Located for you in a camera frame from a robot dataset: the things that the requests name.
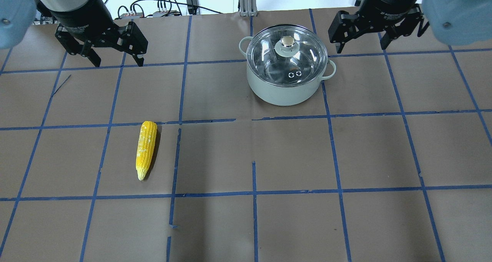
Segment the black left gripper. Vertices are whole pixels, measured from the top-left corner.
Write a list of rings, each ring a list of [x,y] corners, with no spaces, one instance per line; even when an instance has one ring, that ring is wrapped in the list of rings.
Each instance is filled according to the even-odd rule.
[[[95,48],[113,48],[144,65],[149,42],[135,22],[118,26],[102,0],[40,0],[58,20],[56,39],[70,55],[86,57],[95,67],[101,58]]]

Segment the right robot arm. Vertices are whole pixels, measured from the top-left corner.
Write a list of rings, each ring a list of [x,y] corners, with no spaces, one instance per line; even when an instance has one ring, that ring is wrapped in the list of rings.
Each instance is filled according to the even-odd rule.
[[[355,14],[340,10],[327,33],[341,53],[345,44],[364,34],[382,32],[380,47],[417,30],[431,28],[445,45],[461,46],[491,39],[492,0],[356,0]]]

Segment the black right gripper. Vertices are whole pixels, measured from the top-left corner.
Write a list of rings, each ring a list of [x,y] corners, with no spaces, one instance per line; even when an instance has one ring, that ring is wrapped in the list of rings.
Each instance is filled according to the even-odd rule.
[[[415,29],[421,37],[429,28],[417,0],[356,0],[355,6],[359,9],[353,15],[338,11],[327,31],[337,54],[347,42],[364,34],[384,32],[380,47],[386,50],[393,40],[410,36]]]

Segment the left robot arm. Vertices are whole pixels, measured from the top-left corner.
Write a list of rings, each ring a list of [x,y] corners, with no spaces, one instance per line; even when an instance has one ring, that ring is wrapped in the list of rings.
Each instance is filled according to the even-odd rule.
[[[103,0],[1,0],[1,49],[23,40],[39,7],[58,20],[55,38],[69,55],[100,66],[95,48],[109,47],[131,55],[137,66],[143,66],[148,40],[135,22],[118,26]]]

